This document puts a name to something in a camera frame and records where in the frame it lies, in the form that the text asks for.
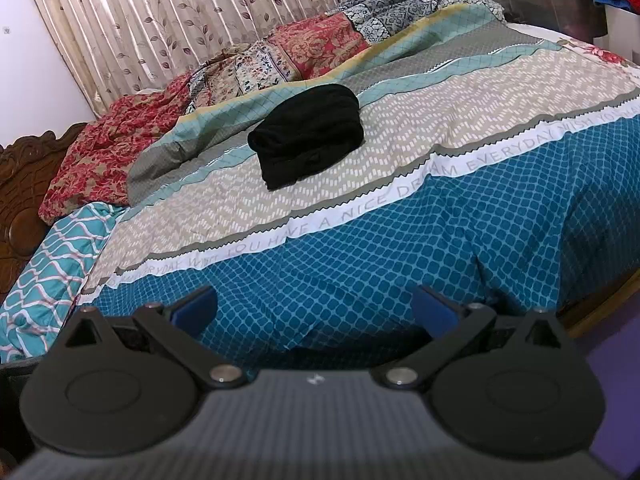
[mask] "blue patterned fabric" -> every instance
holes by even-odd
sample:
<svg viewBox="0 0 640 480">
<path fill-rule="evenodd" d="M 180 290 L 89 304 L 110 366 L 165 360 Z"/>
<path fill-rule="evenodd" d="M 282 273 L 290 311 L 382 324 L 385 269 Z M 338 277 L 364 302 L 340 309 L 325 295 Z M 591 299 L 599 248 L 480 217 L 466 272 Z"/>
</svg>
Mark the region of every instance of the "blue patterned fabric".
<svg viewBox="0 0 640 480">
<path fill-rule="evenodd" d="M 249 367 L 374 365 L 420 340 L 410 287 L 555 309 L 640 264 L 640 118 L 594 126 L 420 189 L 341 226 L 204 270 L 147 276 L 94 302 L 131 314 L 218 291 L 202 341 Z"/>
<path fill-rule="evenodd" d="M 343 12 L 369 44 L 380 43 L 420 18 L 452 4 L 486 7 L 503 20 L 503 8 L 493 0 L 347 0 L 334 12 Z"/>
<path fill-rule="evenodd" d="M 49 349 L 123 211 L 93 202 L 53 224 L 0 307 L 3 363 Z"/>
<path fill-rule="evenodd" d="M 634 11 L 628 0 L 593 0 L 593 2 L 596 4 L 608 5 L 611 7 L 628 10 L 629 12 Z"/>
</svg>

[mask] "red floral pillow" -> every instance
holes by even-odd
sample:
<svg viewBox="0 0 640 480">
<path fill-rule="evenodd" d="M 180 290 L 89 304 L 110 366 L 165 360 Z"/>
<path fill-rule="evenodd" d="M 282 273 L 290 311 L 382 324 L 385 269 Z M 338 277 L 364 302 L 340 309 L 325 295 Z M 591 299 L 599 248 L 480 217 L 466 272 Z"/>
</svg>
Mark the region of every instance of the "red floral pillow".
<svg viewBox="0 0 640 480">
<path fill-rule="evenodd" d="M 302 79 L 324 75 L 369 46 L 342 12 L 281 25 L 267 41 L 287 53 Z"/>
<path fill-rule="evenodd" d="M 129 205 L 127 173 L 138 155 L 171 130 L 189 103 L 185 73 L 164 92 L 124 96 L 69 147 L 38 214 L 52 225 L 89 202 Z"/>
</svg>

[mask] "black folded cloth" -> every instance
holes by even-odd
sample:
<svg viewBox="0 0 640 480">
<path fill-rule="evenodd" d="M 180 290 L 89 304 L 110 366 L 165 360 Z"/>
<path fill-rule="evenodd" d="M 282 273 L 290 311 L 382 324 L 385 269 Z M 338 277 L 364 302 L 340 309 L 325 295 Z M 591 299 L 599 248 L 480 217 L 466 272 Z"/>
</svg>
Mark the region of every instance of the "black folded cloth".
<svg viewBox="0 0 640 480">
<path fill-rule="evenodd" d="M 276 106 L 249 133 L 269 190 L 334 165 L 362 144 L 360 105 L 346 86 L 306 90 Z"/>
</svg>

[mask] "wooden bed frame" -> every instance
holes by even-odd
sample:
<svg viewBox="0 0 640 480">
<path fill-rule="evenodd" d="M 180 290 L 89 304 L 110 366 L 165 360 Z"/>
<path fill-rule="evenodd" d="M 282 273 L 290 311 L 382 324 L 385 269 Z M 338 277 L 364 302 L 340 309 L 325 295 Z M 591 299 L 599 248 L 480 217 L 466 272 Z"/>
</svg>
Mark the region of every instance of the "wooden bed frame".
<svg viewBox="0 0 640 480">
<path fill-rule="evenodd" d="M 49 131 L 0 146 L 0 303 L 49 231 L 38 208 L 85 125 L 74 124 L 59 139 Z"/>
<path fill-rule="evenodd" d="M 21 137 L 0 146 L 0 303 L 9 293 L 49 227 L 38 208 L 66 150 L 86 123 L 71 126 L 56 139 L 53 132 Z M 628 272 L 584 300 L 563 308 L 558 317 L 572 337 L 578 337 L 612 314 L 640 290 L 640 270 Z"/>
</svg>

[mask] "carved wood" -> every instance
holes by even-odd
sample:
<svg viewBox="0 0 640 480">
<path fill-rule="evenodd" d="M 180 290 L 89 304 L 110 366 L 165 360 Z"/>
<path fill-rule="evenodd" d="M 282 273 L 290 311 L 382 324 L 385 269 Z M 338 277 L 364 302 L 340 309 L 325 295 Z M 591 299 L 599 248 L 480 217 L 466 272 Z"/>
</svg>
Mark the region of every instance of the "carved wood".
<svg viewBox="0 0 640 480">
<path fill-rule="evenodd" d="M 0 146 L 0 303 L 49 230 L 38 208 L 85 124 L 74 124 L 59 139 L 46 132 Z"/>
</svg>

